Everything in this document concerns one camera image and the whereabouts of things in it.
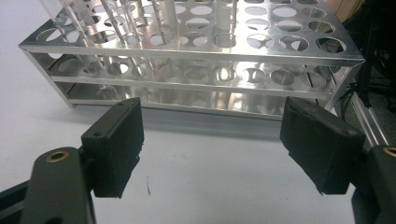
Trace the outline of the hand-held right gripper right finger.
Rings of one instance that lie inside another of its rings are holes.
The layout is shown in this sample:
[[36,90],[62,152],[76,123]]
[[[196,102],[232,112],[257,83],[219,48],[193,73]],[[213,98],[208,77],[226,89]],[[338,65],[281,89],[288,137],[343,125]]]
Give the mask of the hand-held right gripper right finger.
[[280,140],[318,192],[344,194],[350,182],[352,159],[360,154],[365,135],[321,106],[289,97]]

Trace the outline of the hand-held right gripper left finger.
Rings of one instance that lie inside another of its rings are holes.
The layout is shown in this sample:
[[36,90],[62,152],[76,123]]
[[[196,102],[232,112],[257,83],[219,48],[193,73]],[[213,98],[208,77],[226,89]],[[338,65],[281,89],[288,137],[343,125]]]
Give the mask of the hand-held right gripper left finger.
[[144,143],[140,99],[115,103],[81,136],[81,143],[84,158],[92,162],[94,195],[120,198]]

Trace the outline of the metal test tube rack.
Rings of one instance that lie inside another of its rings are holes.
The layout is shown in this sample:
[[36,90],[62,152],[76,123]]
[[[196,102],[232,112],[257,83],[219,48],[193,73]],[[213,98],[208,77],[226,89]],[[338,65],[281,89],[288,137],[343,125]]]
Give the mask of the metal test tube rack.
[[[93,23],[92,46],[68,44],[52,20],[21,49],[62,99],[280,119],[288,97],[326,109],[347,90],[364,59],[326,0],[238,0],[236,45],[214,44],[216,0],[174,0],[178,39],[164,45],[151,0],[127,0],[142,35],[120,42],[100,0],[82,0]],[[148,73],[131,73],[129,57]]]

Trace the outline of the light wooden cabinet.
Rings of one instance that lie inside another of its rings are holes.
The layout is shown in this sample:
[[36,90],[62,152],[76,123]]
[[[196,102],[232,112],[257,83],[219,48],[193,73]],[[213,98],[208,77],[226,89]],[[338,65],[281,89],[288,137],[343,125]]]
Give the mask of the light wooden cabinet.
[[337,18],[344,22],[353,16],[365,0],[326,0],[336,14]]

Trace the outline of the aluminium floor rail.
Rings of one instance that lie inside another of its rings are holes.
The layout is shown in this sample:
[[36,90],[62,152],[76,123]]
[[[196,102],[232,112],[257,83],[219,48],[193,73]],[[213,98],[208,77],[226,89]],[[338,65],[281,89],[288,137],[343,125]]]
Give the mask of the aluminium floor rail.
[[351,90],[341,92],[335,98],[334,111],[343,121],[350,122],[352,118],[357,122],[358,128],[366,136],[366,143],[370,147],[390,145],[391,140],[386,133],[384,125],[372,106],[366,106],[359,95]]

